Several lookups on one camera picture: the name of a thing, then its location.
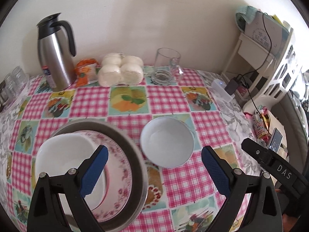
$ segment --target pink checkered tablecloth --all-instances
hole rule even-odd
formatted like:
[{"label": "pink checkered tablecloth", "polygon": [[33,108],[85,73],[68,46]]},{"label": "pink checkered tablecloth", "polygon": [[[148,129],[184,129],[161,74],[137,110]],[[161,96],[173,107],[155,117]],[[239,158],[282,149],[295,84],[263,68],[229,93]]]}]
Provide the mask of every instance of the pink checkered tablecloth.
[{"label": "pink checkered tablecloth", "polygon": [[[102,88],[92,84],[76,88],[72,85],[63,92],[52,92],[43,77],[34,79],[10,139],[7,202],[11,219],[15,219],[21,231],[26,230],[27,220],[19,213],[18,206],[21,203],[29,209],[35,187],[37,152],[59,127],[79,118],[96,118],[124,130],[140,146],[144,126],[163,115],[183,121],[191,130],[193,155],[184,165],[172,169],[160,168],[144,156],[149,175],[148,192],[155,188],[160,191],[160,199],[147,198],[143,211],[123,231],[182,231],[184,224],[191,226],[197,222],[196,215],[205,218],[198,225],[206,228],[209,224],[205,220],[209,223],[213,220],[225,197],[218,193],[205,169],[201,149],[210,145],[231,166],[241,168],[242,164],[215,100],[203,78],[192,69],[184,69],[181,82],[165,87],[154,85],[145,76],[136,86]],[[238,221],[247,205],[246,196]]]}]

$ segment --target snack package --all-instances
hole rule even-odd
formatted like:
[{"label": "snack package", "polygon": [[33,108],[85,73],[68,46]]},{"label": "snack package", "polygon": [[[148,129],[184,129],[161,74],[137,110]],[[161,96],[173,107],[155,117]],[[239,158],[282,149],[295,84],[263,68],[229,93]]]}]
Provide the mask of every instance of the snack package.
[{"label": "snack package", "polygon": [[99,69],[100,65],[94,58],[79,61],[75,67],[75,73],[77,74],[76,87],[97,82]]},{"label": "snack package", "polygon": [[262,118],[264,120],[264,125],[266,126],[266,129],[269,130],[269,126],[270,126],[270,118],[268,116],[268,109],[265,106],[260,105],[258,107],[259,111],[255,111],[256,115],[259,115],[260,118]]},{"label": "snack package", "polygon": [[267,127],[265,126],[263,119],[261,118],[260,115],[257,114],[253,115],[252,119],[253,119],[254,131],[256,133],[257,138],[262,139],[267,144],[269,141],[269,136]]}]

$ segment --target white bowl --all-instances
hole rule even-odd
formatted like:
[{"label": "white bowl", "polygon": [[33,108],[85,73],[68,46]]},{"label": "white bowl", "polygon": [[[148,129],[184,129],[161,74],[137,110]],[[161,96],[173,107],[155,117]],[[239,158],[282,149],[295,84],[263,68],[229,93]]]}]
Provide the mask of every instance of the white bowl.
[{"label": "white bowl", "polygon": [[[38,180],[40,172],[46,172],[50,177],[63,175],[70,168],[78,168],[80,164],[90,158],[97,149],[97,145],[83,135],[76,133],[60,134],[49,138],[40,147],[36,163],[35,176]],[[91,194],[85,197],[89,208],[95,209],[100,205],[105,194],[105,175],[101,173]],[[59,194],[63,211],[71,215],[72,212],[64,194]]]},{"label": "white bowl", "polygon": [[173,168],[183,165],[192,155],[194,139],[187,126],[171,117],[159,117],[145,125],[141,147],[154,164]]}]

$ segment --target tablecloth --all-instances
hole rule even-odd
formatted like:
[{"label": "tablecloth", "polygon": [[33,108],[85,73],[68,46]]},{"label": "tablecloth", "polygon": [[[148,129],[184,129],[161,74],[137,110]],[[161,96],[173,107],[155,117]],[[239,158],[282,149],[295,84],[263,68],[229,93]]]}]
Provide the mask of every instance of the tablecloth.
[{"label": "tablecloth", "polygon": [[[152,67],[145,66],[145,74]],[[20,231],[26,231],[27,212],[35,187],[34,165],[40,145],[65,123],[96,118],[124,130],[138,145],[143,127],[153,118],[171,116],[194,135],[194,153],[182,166],[164,169],[145,159],[148,198],[137,219],[123,231],[205,230],[225,201],[200,158],[210,145],[233,167],[259,175],[258,164],[241,150],[253,138],[239,104],[221,99],[211,88],[219,75],[184,69],[178,84],[158,86],[145,75],[137,86],[102,88],[97,83],[52,92],[43,76],[31,79],[13,109],[0,117],[0,202]],[[160,192],[160,198],[154,195]],[[241,223],[248,205],[245,196],[231,230]]]}]

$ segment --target white wall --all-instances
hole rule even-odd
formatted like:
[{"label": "white wall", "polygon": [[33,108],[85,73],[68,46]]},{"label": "white wall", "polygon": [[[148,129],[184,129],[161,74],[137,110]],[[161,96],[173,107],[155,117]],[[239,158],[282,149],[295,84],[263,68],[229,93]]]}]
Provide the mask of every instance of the white wall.
[{"label": "white wall", "polygon": [[309,30],[290,0],[19,0],[0,28],[0,79],[17,65],[41,73],[36,24],[57,12],[73,27],[75,62],[125,52],[152,63],[157,48],[169,47],[182,54],[184,67],[220,72],[237,41],[234,12],[243,4],[288,21],[299,52],[308,49]]}]

